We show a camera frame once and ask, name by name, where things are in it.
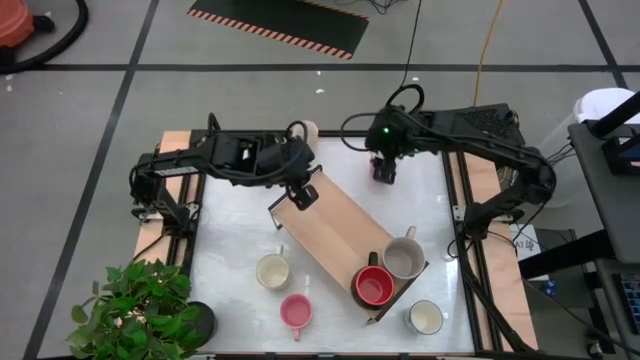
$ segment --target black hose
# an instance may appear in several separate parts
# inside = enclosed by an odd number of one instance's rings
[[[87,27],[87,23],[89,22],[89,9],[87,8],[87,4],[84,2],[84,0],[76,0],[76,4],[78,4],[78,20],[76,20],[76,23],[73,25],[71,30],[69,30],[69,32],[62,39],[60,39],[60,41],[55,43],[52,47],[48,48],[44,52],[32,58],[17,62],[15,64],[0,66],[0,75],[15,74],[30,70],[60,55],[60,53],[71,46],[71,44],[73,44],[78,39],[78,37],[80,37],[80,34],[82,34],[85,27]]]

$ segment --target mug handle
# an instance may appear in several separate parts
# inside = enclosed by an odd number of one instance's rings
[[[409,226],[409,229],[407,230],[407,235],[405,237],[413,240],[416,237],[416,231],[417,229],[415,226],[413,225]]]
[[[376,266],[378,265],[378,253],[375,251],[372,251],[369,253],[369,266]]]

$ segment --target pink mug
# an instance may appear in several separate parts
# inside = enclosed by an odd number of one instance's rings
[[[300,329],[307,326],[311,313],[311,301],[304,295],[289,295],[280,305],[280,317],[293,330],[295,341],[300,341]]]

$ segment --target wooden board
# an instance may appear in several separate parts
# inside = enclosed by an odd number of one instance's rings
[[[311,184],[322,194],[311,207],[300,211],[285,199],[271,214],[351,293],[353,276],[367,265],[369,253],[375,251],[380,258],[393,236],[322,171],[313,175]],[[395,280],[397,293],[406,281]],[[369,311],[371,318],[377,314]]]
[[[450,157],[453,168],[454,184],[456,186],[456,196],[458,203],[464,204],[462,182],[455,154]],[[471,182],[471,192],[477,202],[485,202],[495,194],[499,193],[500,184],[495,165],[487,160],[474,155],[465,154],[467,171]],[[511,238],[509,226],[498,222],[491,223],[489,230]],[[483,242],[484,254],[487,264],[489,281],[493,300],[502,312],[502,315],[509,322],[511,327],[520,335],[522,340],[534,349],[538,348],[538,342],[533,330],[533,322],[529,312],[529,304],[524,292],[524,284],[520,277],[520,268],[513,247],[503,239],[496,236],[489,236]],[[469,260],[475,269],[475,257],[473,251],[469,251]],[[490,332],[487,322],[486,310],[479,300],[476,299],[478,309],[478,320],[480,335],[485,349],[491,349]],[[511,348],[509,344],[502,341],[505,351]]]
[[[189,140],[191,139],[191,131],[166,131],[164,136],[162,137],[162,142],[160,143],[160,152],[169,152],[175,151],[178,149],[187,149],[189,148]],[[187,193],[187,201],[192,201],[195,199],[195,193],[197,188],[197,175],[192,175],[191,181],[189,183],[189,192]],[[167,179],[166,187],[167,191],[171,196],[173,196],[174,200],[178,200],[178,196],[180,194],[180,187],[182,185],[182,176],[172,177]],[[136,243],[136,249],[134,251],[135,254],[142,251],[145,247],[155,241],[162,234],[162,220],[150,220],[149,222],[142,224],[140,226],[140,233],[138,234],[138,241]],[[160,259],[160,261],[166,261],[167,255],[169,254],[169,244],[171,238],[169,236],[165,236],[160,242],[158,242],[155,246],[147,250],[140,259],[145,259],[150,262],[155,262],[156,259]],[[182,260],[184,258],[184,250],[186,248],[186,242],[181,241],[178,245],[178,252],[176,255],[176,264],[182,264]]]

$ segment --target hazard stripe mat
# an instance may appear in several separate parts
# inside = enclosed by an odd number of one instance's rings
[[[349,60],[369,19],[302,0],[198,0],[196,18]]]

